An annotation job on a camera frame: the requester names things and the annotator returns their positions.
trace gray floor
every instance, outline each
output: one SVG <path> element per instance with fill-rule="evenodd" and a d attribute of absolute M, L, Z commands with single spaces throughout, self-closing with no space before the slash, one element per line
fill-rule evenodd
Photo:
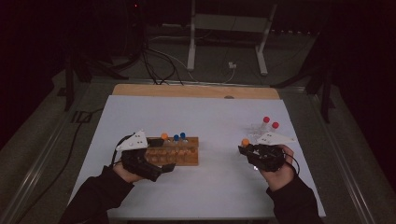
<path fill-rule="evenodd" d="M 216 36 L 214 41 L 219 39 L 221 40 L 222 37 Z M 240 41 L 244 42 L 243 46 L 235 45 L 236 42 L 229 46 L 199 42 L 195 70 L 191 73 L 188 73 L 183 65 L 187 63 L 189 46 L 187 38 L 155 38 L 150 41 L 149 46 L 178 59 L 178 61 L 174 60 L 174 64 L 184 84 L 267 87 L 296 75 L 315 41 L 314 37 L 307 35 L 271 34 L 264 50 L 269 75 L 262 77 L 255 59 L 252 39 Z M 152 56 L 149 57 L 149 62 L 159 76 L 166 77 L 170 74 L 169 63 Z M 237 64 L 234 73 L 232 69 L 227 68 L 228 62 Z M 64 112 L 65 99 L 56 95 L 59 89 L 64 87 L 64 72 L 54 77 L 53 92 L 0 151 L 2 217 L 5 213 L 12 214 L 12 211 L 8 210 L 11 205 L 14 205 L 12 208 L 19 208 L 14 211 L 20 215 L 61 170 L 78 128 L 77 123 L 70 122 L 76 110 L 93 111 L 104 107 L 107 96 L 118 83 L 150 82 L 146 68 L 141 62 L 122 71 L 121 74 L 130 79 L 118 81 L 97 75 L 92 83 L 77 83 L 76 101 L 68 113 Z M 171 77 L 170 80 L 172 80 L 169 81 L 171 84 L 179 84 L 176 76 Z M 395 194 L 381 173 L 337 88 L 332 89 L 332 102 L 335 108 L 330 110 L 331 123 L 326 124 L 318 115 L 320 95 L 306 95 L 304 93 L 306 82 L 307 79 L 303 79 L 286 89 L 279 90 L 279 93 L 289 110 L 291 121 L 323 202 L 327 214 L 323 220 L 326 223 L 394 223 Z M 57 223 L 67 205 L 99 118 L 100 112 L 93 116 L 91 122 L 81 126 L 67 167 L 56 183 L 27 212 L 21 223 Z M 35 188 L 26 190 L 26 197 L 22 197 L 21 192 L 24 189 L 19 187 L 43 148 L 51 151 L 47 157 L 48 162 L 42 165 L 43 169 L 35 170 L 37 178 L 30 183 Z M 13 201 L 16 198 L 28 199 L 21 202 Z M 169 223 L 201 222 L 203 221 L 169 221 Z M 249 220 L 207 222 L 249 223 Z M 126 221 L 111 220 L 111 223 L 126 223 Z M 136 223 L 161 222 L 136 221 Z"/>

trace black sleeve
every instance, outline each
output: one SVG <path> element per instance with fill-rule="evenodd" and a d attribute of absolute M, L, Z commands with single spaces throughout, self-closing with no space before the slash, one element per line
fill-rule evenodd
<path fill-rule="evenodd" d="M 279 223 L 323 223 L 318 216 L 314 191 L 299 176 L 282 189 L 267 194 L 274 200 L 274 213 Z"/>
<path fill-rule="evenodd" d="M 133 187 L 113 169 L 105 167 L 99 176 L 89 177 L 81 185 L 59 223 L 108 223 L 106 211 L 119 207 Z"/>

